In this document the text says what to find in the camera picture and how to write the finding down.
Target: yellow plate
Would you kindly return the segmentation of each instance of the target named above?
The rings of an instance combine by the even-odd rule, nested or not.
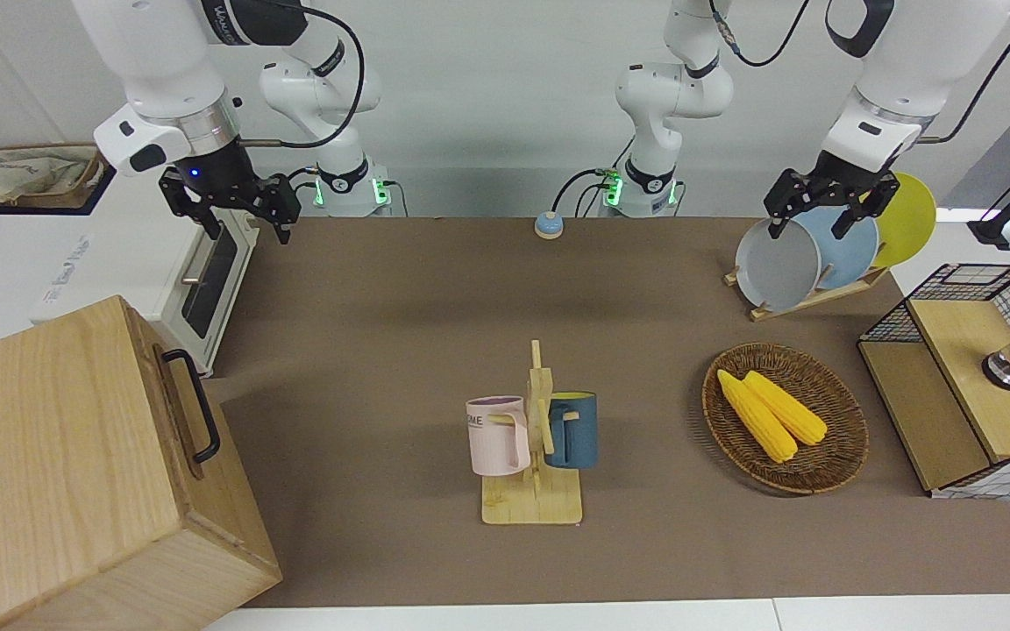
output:
[[[929,188],[907,173],[895,173],[894,177],[899,181],[899,191],[875,220],[883,243],[873,262],[875,268],[890,268],[918,254],[937,223],[937,203]]]

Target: brown tablecloth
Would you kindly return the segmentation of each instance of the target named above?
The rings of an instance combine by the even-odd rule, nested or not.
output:
[[[211,381],[283,566],[251,606],[1010,592],[1010,503],[925,498],[854,347],[894,283],[751,323],[721,283],[749,224],[262,235]],[[464,403],[522,395],[533,338],[559,389],[598,393],[600,466],[582,472],[581,526],[484,526]],[[871,455],[848,487],[778,498],[714,458],[705,369],[752,340],[816,355],[856,395]]]

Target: black wire grid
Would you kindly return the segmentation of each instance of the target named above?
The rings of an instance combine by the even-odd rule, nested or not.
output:
[[[910,300],[991,301],[1010,327],[1010,265],[942,265],[860,339],[922,341],[921,332],[910,316]],[[1010,459],[931,491],[930,496],[1010,500]]]

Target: pink mug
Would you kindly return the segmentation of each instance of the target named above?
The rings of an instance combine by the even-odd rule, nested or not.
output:
[[[466,402],[470,463],[485,476],[515,475],[528,468],[528,420],[519,396],[483,396]]]

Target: wooden mug holder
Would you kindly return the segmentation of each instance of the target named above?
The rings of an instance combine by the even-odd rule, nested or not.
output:
[[[879,248],[875,251],[875,254],[879,254],[883,250],[883,246],[886,243],[879,244]],[[831,265],[826,265],[825,269],[821,270],[820,276],[817,279],[817,284],[821,284],[821,281],[828,276],[828,273],[833,271]],[[872,268],[868,269],[865,276],[860,276],[857,281],[844,285],[842,288],[836,288],[834,290],[814,290],[809,293],[809,296],[805,300],[801,301],[797,307],[792,309],[785,309],[783,311],[771,311],[767,309],[767,304],[754,305],[754,308],[750,310],[747,316],[749,316],[750,321],[761,322],[762,320],[769,320],[771,318],[777,318],[777,316],[784,316],[787,313],[794,313],[795,311],[802,311],[802,309],[808,309],[814,307],[814,305],[822,304],[830,300],[836,300],[838,298],[844,298],[844,296],[851,296],[853,293],[860,293],[862,291],[870,290],[875,287],[875,284],[879,283],[882,277],[886,276],[890,271],[890,268]],[[732,271],[728,272],[724,277],[722,277],[722,282],[729,288],[736,287],[738,285],[738,267],[734,267]]]
[[[540,340],[532,340],[532,369],[525,396],[528,420],[528,468],[505,476],[482,478],[482,522],[505,524],[573,524],[582,521],[582,492],[578,469],[562,469],[544,462],[556,452],[548,407],[552,402],[552,370],[541,364]]]

